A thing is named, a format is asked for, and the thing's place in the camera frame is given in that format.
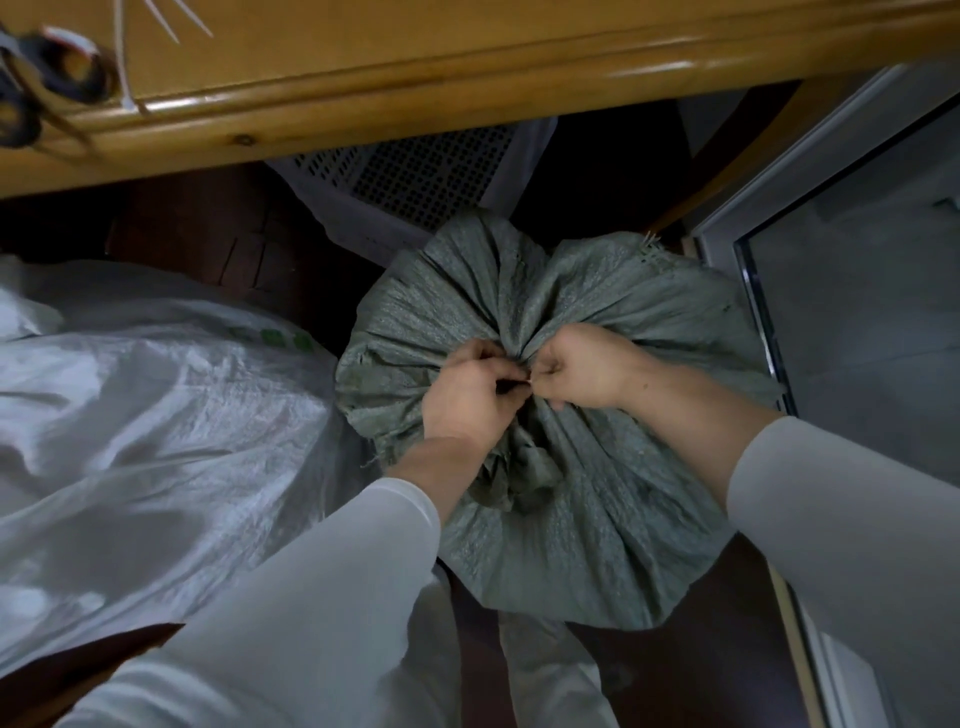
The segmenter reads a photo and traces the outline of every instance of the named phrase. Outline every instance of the woven polypropylene bag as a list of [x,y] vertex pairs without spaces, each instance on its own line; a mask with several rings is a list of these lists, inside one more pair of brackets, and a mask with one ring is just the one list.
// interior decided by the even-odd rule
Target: woven polypropylene bag
[[[619,232],[552,255],[487,212],[402,255],[357,310],[337,401],[381,465],[422,437],[420,401],[473,336],[529,366],[590,322],[760,401],[778,385],[734,286]],[[732,534],[701,483],[629,415],[523,406],[444,528],[441,558],[481,604],[601,627],[661,623]]]

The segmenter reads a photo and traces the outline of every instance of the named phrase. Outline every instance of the white cable tie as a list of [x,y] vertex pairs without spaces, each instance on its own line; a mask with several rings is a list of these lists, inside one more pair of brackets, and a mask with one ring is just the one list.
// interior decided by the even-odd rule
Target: white cable tie
[[213,31],[207,28],[206,24],[200,19],[200,16],[191,10],[190,6],[186,4],[186,0],[174,0],[174,2],[180,6],[180,9],[186,14],[186,16],[193,20],[193,22],[199,26],[204,33],[210,37],[213,37]]
[[127,111],[138,111],[133,94],[130,91],[130,80],[127,78],[127,53],[124,48],[124,0],[113,0],[113,45],[117,54],[117,75],[120,77],[120,90],[123,96],[120,106]]
[[180,39],[177,37],[177,34],[174,33],[174,29],[170,27],[170,23],[167,22],[167,19],[163,17],[163,13],[160,12],[160,8],[154,4],[154,0],[143,0],[143,2],[147,4],[147,7],[150,8],[150,12],[154,14],[157,22],[163,26],[163,29],[167,32],[167,34],[177,45],[180,45]]

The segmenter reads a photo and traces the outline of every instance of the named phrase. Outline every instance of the white perforated basket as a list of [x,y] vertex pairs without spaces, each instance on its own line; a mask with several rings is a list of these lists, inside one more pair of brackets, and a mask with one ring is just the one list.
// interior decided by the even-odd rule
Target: white perforated basket
[[329,238],[387,266],[464,207],[509,216],[556,117],[268,161]]

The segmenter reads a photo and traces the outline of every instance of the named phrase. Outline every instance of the scissors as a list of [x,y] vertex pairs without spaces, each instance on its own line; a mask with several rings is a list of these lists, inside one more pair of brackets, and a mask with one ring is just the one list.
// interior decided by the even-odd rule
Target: scissors
[[[67,68],[77,54],[84,59],[79,77]],[[59,96],[81,104],[96,104],[109,96],[106,62],[89,38],[63,28],[12,36],[0,26],[0,147],[17,149],[33,144],[40,136],[44,112],[9,64],[11,56],[32,66],[44,87]]]

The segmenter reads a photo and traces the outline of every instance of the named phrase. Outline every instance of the white long-sleeve shirt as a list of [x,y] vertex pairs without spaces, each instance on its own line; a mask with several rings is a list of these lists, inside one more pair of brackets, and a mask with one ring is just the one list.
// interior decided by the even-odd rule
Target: white long-sleeve shirt
[[[784,418],[741,456],[727,507],[913,714],[960,725],[960,489]],[[354,726],[439,542],[430,499],[377,480],[58,726]]]

